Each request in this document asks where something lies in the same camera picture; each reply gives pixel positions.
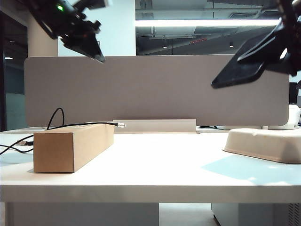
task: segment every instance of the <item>brown cardboard box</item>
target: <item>brown cardboard box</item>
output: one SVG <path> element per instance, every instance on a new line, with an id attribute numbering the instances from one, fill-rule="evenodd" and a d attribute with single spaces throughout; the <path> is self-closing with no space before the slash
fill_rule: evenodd
<path id="1" fill-rule="evenodd" d="M 94 124 L 34 133 L 33 171 L 72 173 L 114 142 L 114 126 Z"/>

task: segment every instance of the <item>desk divider panel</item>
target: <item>desk divider panel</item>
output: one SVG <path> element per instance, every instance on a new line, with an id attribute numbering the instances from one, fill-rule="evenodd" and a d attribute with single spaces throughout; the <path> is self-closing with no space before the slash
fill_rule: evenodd
<path id="1" fill-rule="evenodd" d="M 196 119 L 197 125 L 283 125 L 289 76 L 265 71 L 234 87 L 210 85 L 232 55 L 30 57 L 26 119 L 46 125 L 62 107 L 66 123 L 114 119 Z M 61 123 L 60 117 L 54 121 Z"/>

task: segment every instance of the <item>white desk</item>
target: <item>white desk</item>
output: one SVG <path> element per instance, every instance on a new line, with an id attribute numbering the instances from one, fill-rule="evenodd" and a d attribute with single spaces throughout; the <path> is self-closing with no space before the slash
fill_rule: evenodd
<path id="1" fill-rule="evenodd" d="M 27 135 L 2 133 L 0 142 Z M 73 174 L 34 174 L 31 154 L 9 151 L 1 156 L 1 202 L 301 202 L 301 165 L 224 152 L 227 135 L 117 134 Z"/>

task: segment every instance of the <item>white tray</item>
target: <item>white tray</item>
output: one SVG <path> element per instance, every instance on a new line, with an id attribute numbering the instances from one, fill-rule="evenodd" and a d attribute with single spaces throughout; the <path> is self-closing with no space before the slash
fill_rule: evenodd
<path id="1" fill-rule="evenodd" d="M 301 163 L 301 129 L 232 129 L 226 152 L 283 163 Z"/>

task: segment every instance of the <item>cable connector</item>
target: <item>cable connector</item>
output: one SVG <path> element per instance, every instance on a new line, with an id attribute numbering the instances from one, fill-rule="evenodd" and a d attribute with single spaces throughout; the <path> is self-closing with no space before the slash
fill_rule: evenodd
<path id="1" fill-rule="evenodd" d="M 22 145 L 22 146 L 33 146 L 33 141 L 25 141 L 25 140 L 22 140 L 22 141 L 18 142 L 17 145 Z"/>
<path id="2" fill-rule="evenodd" d="M 122 123 L 122 122 L 118 122 L 117 123 L 117 127 L 119 127 L 119 128 L 125 128 L 126 125 L 124 123 Z"/>

